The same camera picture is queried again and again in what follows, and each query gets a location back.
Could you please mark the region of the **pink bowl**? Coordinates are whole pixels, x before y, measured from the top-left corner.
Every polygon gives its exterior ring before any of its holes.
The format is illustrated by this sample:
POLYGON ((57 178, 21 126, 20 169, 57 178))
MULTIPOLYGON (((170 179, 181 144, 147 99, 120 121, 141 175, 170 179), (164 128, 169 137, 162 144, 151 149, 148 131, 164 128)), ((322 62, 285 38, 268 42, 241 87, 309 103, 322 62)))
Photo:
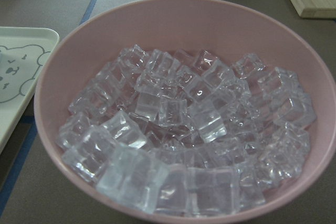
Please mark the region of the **pink bowl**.
POLYGON ((304 192, 335 153, 335 82, 292 30, 218 0, 144 0, 84 23, 36 88, 77 187, 158 223, 235 223, 304 192))

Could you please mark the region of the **clear ice cubes pile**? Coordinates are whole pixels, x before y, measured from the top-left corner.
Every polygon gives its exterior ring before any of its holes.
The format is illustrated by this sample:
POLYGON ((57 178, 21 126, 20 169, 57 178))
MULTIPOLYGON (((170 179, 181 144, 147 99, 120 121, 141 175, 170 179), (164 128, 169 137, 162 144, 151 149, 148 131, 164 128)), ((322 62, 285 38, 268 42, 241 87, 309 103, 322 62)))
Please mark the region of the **clear ice cubes pile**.
POLYGON ((232 65, 124 48, 68 106, 56 144, 99 193, 149 214, 230 215, 301 174, 316 120, 297 75, 255 54, 232 65))

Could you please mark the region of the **cream bear tray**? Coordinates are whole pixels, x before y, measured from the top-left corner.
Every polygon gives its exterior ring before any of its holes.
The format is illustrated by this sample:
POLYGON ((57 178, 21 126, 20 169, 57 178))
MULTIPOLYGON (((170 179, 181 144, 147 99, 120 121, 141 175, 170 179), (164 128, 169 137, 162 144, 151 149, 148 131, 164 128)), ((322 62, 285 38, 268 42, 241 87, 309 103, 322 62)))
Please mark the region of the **cream bear tray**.
POLYGON ((43 65, 59 42, 49 28, 1 27, 1 150, 26 110, 43 65))

